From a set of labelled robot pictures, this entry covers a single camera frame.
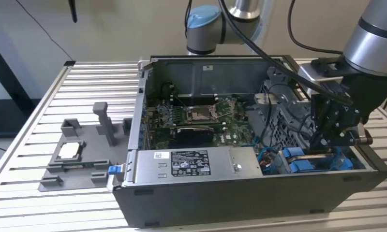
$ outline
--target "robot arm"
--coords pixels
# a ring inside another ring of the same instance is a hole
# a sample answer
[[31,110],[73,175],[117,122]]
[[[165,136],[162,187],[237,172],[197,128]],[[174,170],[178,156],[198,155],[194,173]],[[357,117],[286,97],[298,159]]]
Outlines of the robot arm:
[[[258,2],[237,0],[229,11],[221,0],[225,14],[211,6],[193,10],[187,34],[191,54],[207,55],[215,51],[217,44],[246,42],[270,60],[249,39],[260,23]],[[387,0],[370,1],[341,57],[321,58],[302,65],[300,76],[281,69],[276,62],[273,66],[317,91],[306,88],[316,122],[310,148],[372,144],[364,125],[387,98]]]
[[348,106],[320,94],[312,95],[317,125],[312,148],[372,144],[364,124],[387,98],[387,0],[370,1],[344,55],[314,60],[302,66],[300,74],[353,100]]
[[[242,32],[252,37],[260,25],[260,0],[237,0],[230,9]],[[191,55],[211,54],[218,44],[244,44],[227,25],[227,19],[217,6],[199,6],[189,17],[187,50]]]

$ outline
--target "slotted metal table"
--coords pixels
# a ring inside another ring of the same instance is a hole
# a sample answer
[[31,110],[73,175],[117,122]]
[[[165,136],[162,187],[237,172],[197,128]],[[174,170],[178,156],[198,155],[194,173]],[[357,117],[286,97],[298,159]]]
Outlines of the slotted metal table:
[[[297,61],[302,64],[310,59]],[[0,160],[0,232],[387,232],[387,180],[374,191],[354,194],[330,214],[151,230],[127,226],[107,188],[39,192],[39,180],[61,139],[63,120],[78,118],[83,125],[97,124],[93,105],[98,101],[109,102],[114,122],[133,117],[138,70],[137,62],[78,62],[74,67],[63,68]],[[372,114],[366,128],[374,137],[372,147],[387,164],[387,113],[381,108]]]

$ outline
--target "blue cable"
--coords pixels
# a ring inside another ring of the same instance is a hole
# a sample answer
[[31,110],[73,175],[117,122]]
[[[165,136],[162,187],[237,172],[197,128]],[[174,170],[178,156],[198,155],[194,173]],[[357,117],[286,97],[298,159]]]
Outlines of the blue cable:
[[241,147],[256,146],[257,145],[257,141],[258,141],[258,136],[254,137],[253,144],[246,144],[246,145],[242,145]]
[[273,147],[272,146],[269,146],[269,147],[266,147],[266,148],[264,148],[262,149],[262,151],[261,151],[261,153],[260,153],[260,155],[258,155],[258,162],[261,162],[261,160],[262,160],[262,158],[264,158],[264,155],[265,155],[265,152],[269,150],[269,149],[272,149]]

